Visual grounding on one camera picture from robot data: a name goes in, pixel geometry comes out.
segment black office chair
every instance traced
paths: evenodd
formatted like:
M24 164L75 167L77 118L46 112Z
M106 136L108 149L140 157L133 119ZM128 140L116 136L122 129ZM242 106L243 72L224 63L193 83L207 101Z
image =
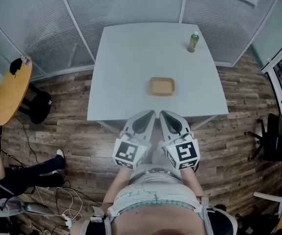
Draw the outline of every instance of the black office chair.
M245 132L245 135L250 134L260 142L254 155L248 159L254 159L264 147L264 160L282 162L282 115L276 116L272 113L268 115L267 132L265 132L263 120L258 119L257 122L261 123L262 137L251 131Z

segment black pants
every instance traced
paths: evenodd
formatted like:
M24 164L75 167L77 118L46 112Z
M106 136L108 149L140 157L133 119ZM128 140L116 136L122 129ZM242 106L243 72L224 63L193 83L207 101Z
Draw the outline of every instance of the black pants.
M41 176L58 169L64 169L64 159L57 155L54 159L22 169L7 169L6 177L0 180L0 185L12 192L15 196L23 194L28 187L60 187L63 178L54 173L49 176Z

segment white sneaker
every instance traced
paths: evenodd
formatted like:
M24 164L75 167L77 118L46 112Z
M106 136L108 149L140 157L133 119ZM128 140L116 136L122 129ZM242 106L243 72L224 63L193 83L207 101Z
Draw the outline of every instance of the white sneaker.
M58 149L58 150L57 150L57 155L60 155L61 157L63 157L63 158L64 158L63 151L62 151L62 150L60 150L60 149Z

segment wooden floor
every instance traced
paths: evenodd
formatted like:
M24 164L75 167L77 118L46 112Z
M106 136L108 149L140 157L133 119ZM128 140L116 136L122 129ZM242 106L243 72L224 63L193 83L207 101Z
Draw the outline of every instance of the wooden floor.
M255 130L257 118L263 118L266 123L268 114L277 114L278 110L269 81L258 70L249 52L235 68L219 67L218 73L229 114L194 132L201 151L197 176L211 204L222 203L232 215L245 215L252 211L253 205L262 210L270 203L253 197L254 191L280 193L282 164L258 159L249 162L247 157L255 150L255 143L252 137L244 136L245 131ZM86 121L91 79L92 75L85 71L36 83L37 87L52 95L50 115L40 125L32 124L23 114L17 114L17 118L24 123L39 162L54 157L57 149L63 149L67 161L66 179L71 187L95 201L102 201L118 170L111 160L116 135ZM22 163L36 163L22 125L15 118L4 128L2 145ZM39 192L45 204L57 213L55 189L40 188ZM82 214L86 215L91 212L92 202L85 196L81 197L84 201ZM41 202L37 192L22 198ZM69 208L70 203L69 195L60 190L60 213ZM76 205L72 208L79 207L80 201L76 198ZM57 224L63 224L58 216L47 218L24 214L20 219L49 231ZM63 227L58 227L55 232L67 234Z

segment green bottle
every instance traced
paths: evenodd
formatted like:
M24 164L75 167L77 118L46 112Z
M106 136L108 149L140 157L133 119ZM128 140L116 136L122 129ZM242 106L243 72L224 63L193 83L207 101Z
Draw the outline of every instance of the green bottle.
M189 43L189 46L188 46L188 51L189 52L194 52L195 51L195 47L196 47L196 44L198 43L199 41L199 32L198 31L194 31L194 34L191 35L191 39L190 39L190 43Z

